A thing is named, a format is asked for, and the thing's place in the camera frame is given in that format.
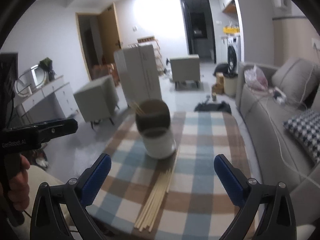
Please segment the plastic bag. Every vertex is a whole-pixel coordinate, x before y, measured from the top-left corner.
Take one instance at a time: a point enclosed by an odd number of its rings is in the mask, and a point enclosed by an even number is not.
[[[252,69],[244,71],[245,83],[255,90],[268,90],[268,80],[266,79],[261,68],[254,65]]]

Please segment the wooden rack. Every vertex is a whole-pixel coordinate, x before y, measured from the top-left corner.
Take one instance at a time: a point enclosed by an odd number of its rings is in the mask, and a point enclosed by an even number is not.
[[[153,49],[155,51],[155,58],[156,58],[156,63],[157,63],[157,69],[159,75],[162,75],[164,73],[164,66],[162,63],[162,55],[160,53],[160,46],[158,40],[154,36],[149,36],[149,37],[144,37],[137,39],[138,43],[137,44],[143,44],[143,43],[149,43],[153,46]]]

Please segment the washing machine door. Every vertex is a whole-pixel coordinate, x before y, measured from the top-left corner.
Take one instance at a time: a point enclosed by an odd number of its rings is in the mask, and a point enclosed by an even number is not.
[[[231,45],[228,46],[228,73],[233,73],[237,66],[237,55],[235,48]]]

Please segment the metal screw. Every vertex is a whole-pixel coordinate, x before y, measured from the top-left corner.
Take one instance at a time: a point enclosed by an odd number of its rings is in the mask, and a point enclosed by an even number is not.
[[[281,188],[285,188],[285,184],[283,183],[283,182],[279,182],[279,187],[281,187]]]
[[[256,179],[254,179],[254,178],[248,179],[248,182],[249,182],[251,185],[256,185],[256,184],[257,184],[257,181],[256,181]]]
[[[77,183],[77,181],[78,181],[77,179],[72,178],[72,179],[69,179],[68,183],[69,183],[70,185],[74,185],[74,184]]]
[[[47,186],[47,183],[46,182],[43,182],[40,184],[40,188],[45,188]]]

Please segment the wall socket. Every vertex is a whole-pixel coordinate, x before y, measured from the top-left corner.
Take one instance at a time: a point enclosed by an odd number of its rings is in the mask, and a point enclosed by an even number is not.
[[[316,49],[317,49],[317,50],[320,50],[320,40],[315,39],[315,38],[312,38],[312,39],[311,39],[311,42],[312,42],[312,47],[313,47],[313,48],[314,48],[314,46],[316,46]]]

